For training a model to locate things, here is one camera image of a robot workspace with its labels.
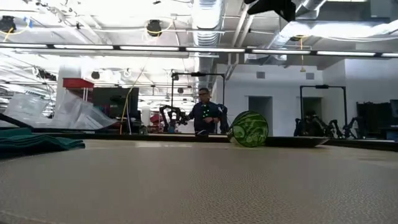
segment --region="workbench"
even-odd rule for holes
[[[0,223],[398,223],[398,153],[86,140],[0,162]]]

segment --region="green cloth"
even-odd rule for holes
[[[28,128],[0,131],[0,154],[38,154],[84,148],[83,140],[55,138],[45,134],[33,134]]]

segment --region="black metal stand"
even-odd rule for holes
[[[346,87],[345,86],[330,86],[330,85],[302,85],[300,86],[300,110],[301,110],[301,119],[304,119],[304,107],[303,107],[303,88],[316,88],[316,89],[329,89],[329,88],[342,88],[343,89],[343,98],[344,98],[344,122],[347,125],[347,95],[346,95]]]
[[[223,106],[225,104],[225,74],[224,73],[202,73],[202,72],[191,72],[191,73],[178,73],[178,72],[173,72],[172,73],[172,102],[171,106],[173,106],[173,98],[174,98],[174,81],[176,80],[175,77],[179,75],[190,75],[192,77],[204,77],[204,76],[221,76],[223,77]]]

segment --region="man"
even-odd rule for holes
[[[214,133],[216,123],[220,121],[221,113],[218,110],[218,105],[210,102],[210,92],[207,88],[199,89],[200,102],[193,106],[191,113],[188,115],[189,119],[195,119],[193,126],[195,134],[207,135]]]

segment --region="ventilation duct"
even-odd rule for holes
[[[221,28],[223,0],[194,0],[192,12],[192,26],[194,29],[218,30]],[[194,32],[193,42],[196,47],[216,47],[220,41],[219,32]],[[196,72],[210,73],[214,59],[206,57],[209,54],[199,53],[199,68]],[[211,88],[212,76],[198,77],[199,88]]]
[[[299,19],[316,19],[319,15],[319,10],[323,6],[323,4],[327,2],[327,0],[302,0],[301,4],[298,5],[296,9],[296,18]],[[297,31],[299,30],[299,26],[303,27],[304,30],[309,30],[308,25],[302,25],[299,22],[290,22],[288,23],[280,32],[277,34],[271,43],[263,47],[265,49],[281,49],[286,43],[295,35],[297,35]],[[268,55],[258,55],[256,59],[268,57]],[[277,60],[286,61],[286,55],[275,55],[272,56]]]
[[[287,42],[297,36],[334,38],[366,38],[386,35],[398,29],[398,21],[389,24],[380,22],[335,22],[335,21],[295,21],[288,23],[264,49],[283,49]],[[248,55],[245,63],[264,64],[272,58],[286,61],[286,55]]]
[[[327,0],[303,0],[296,9],[297,19],[316,19],[319,9]]]

